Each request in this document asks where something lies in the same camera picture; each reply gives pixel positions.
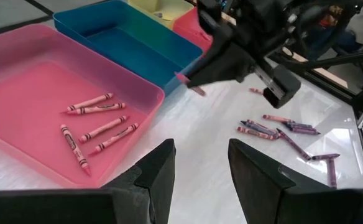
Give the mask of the yellow plastic bin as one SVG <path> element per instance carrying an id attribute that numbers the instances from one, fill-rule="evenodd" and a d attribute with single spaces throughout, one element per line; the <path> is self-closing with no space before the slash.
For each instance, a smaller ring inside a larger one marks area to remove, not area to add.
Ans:
<path id="1" fill-rule="evenodd" d="M 127 0 L 127 3 L 168 29 L 172 29 L 176 19 L 194 8 L 185 0 Z M 155 16 L 156 12 L 161 12 L 163 17 Z"/>

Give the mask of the pink plastic bin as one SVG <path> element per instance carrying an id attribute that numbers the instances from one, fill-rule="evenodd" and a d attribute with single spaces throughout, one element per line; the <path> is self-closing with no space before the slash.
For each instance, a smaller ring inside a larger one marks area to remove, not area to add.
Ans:
<path id="1" fill-rule="evenodd" d="M 67 114 L 68 106 L 106 93 L 91 106 L 126 107 Z M 161 88 L 75 42 L 51 27 L 25 26 L 0 34 L 0 150 L 54 182 L 72 188 L 99 187 L 149 127 L 165 98 Z M 118 117 L 128 120 L 85 143 L 79 138 Z M 132 133 L 99 154 L 95 147 L 138 123 Z M 68 126 L 91 176 L 69 147 L 60 126 Z"/>

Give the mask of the teal blue plastic bin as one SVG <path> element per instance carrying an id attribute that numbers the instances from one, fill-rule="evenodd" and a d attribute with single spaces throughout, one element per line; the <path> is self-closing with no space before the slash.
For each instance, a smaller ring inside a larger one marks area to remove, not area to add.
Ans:
<path id="1" fill-rule="evenodd" d="M 176 72 L 203 53 L 120 0 L 57 12 L 53 19 L 59 32 L 159 86 L 166 95 L 180 84 Z"/>

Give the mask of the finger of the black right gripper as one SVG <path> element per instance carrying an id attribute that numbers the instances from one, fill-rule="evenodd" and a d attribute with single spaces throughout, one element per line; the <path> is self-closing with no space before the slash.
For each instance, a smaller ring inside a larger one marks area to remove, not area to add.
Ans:
<path id="1" fill-rule="evenodd" d="M 236 27 L 218 28 L 212 35 L 213 41 L 205 55 L 226 55 L 228 52 L 238 52 L 241 46 L 238 44 L 239 33 Z"/>
<path id="2" fill-rule="evenodd" d="M 186 85 L 193 88 L 229 80 L 242 82 L 255 66 L 255 60 L 240 46 L 210 48 L 186 73 L 190 79 Z"/>

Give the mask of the red plastic bin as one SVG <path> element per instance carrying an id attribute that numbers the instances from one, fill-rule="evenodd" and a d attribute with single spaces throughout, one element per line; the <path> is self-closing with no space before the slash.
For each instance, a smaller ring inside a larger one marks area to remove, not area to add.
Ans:
<path id="1" fill-rule="evenodd" d="M 195 7 L 176 19 L 172 30 L 198 46 L 203 52 L 211 47 L 213 39 L 200 27 Z"/>

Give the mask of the person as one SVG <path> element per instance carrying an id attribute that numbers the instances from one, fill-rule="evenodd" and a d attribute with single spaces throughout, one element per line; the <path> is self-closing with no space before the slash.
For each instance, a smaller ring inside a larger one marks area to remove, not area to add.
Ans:
<path id="1" fill-rule="evenodd" d="M 331 13 L 325 15 L 319 23 L 320 34 L 317 39 L 317 47 L 325 45 L 325 42 L 338 23 L 342 8 L 339 6 L 331 6 L 329 11 Z M 338 55 L 341 55 L 340 50 L 346 53 L 356 53 L 360 49 L 363 49 L 363 7 L 357 14 L 351 17 L 344 32 L 339 35 L 332 48 Z"/>

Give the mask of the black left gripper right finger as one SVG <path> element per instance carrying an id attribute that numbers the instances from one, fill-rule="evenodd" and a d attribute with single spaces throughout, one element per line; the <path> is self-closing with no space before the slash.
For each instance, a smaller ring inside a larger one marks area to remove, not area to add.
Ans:
<path id="1" fill-rule="evenodd" d="M 333 189 L 238 139 L 228 160 L 248 224 L 363 224 L 363 189 Z"/>

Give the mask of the purple Crayola crayon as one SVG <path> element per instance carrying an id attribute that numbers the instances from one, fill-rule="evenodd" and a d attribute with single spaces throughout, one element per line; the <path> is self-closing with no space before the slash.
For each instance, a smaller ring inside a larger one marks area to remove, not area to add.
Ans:
<path id="1" fill-rule="evenodd" d="M 294 132 L 294 133 L 309 134 L 309 135 L 319 135 L 320 134 L 320 132 L 318 132 L 314 128 L 292 127 L 292 128 L 290 128 L 290 131 Z"/>
<path id="2" fill-rule="evenodd" d="M 336 170 L 334 159 L 328 159 L 328 175 L 329 175 L 329 183 L 330 186 L 334 189 L 337 188 L 337 180 L 336 180 Z"/>
<path id="3" fill-rule="evenodd" d="M 300 146 L 298 146 L 296 144 L 295 141 L 293 141 L 289 136 L 287 136 L 287 134 L 285 132 L 283 132 L 281 129 L 277 128 L 278 133 L 280 134 L 280 137 L 284 140 L 286 140 L 287 143 L 289 143 L 289 145 L 291 145 L 291 147 L 296 150 L 297 153 L 299 153 L 299 155 L 304 158 L 306 161 L 310 161 L 311 160 L 311 156 L 309 156 Z"/>
<path id="4" fill-rule="evenodd" d="M 306 128 L 306 129 L 310 129 L 312 128 L 312 125 L 309 124 L 301 124 L 301 123 L 296 123 L 296 122 L 292 122 L 292 121 L 284 121 L 282 122 L 282 124 L 284 124 L 287 127 L 299 127 L 299 128 Z"/>
<path id="5" fill-rule="evenodd" d="M 320 160 L 327 160 L 327 159 L 334 159 L 339 157 L 340 154 L 334 153 L 334 154 L 322 154 L 322 155 L 316 155 L 313 156 L 312 159 L 314 161 L 320 161 Z"/>

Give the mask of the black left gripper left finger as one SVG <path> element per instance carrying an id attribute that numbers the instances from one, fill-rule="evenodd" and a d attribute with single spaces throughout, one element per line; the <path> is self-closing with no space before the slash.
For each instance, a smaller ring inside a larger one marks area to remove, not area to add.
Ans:
<path id="1" fill-rule="evenodd" d="M 175 156 L 166 139 L 99 189 L 0 191 L 0 224 L 167 224 Z"/>

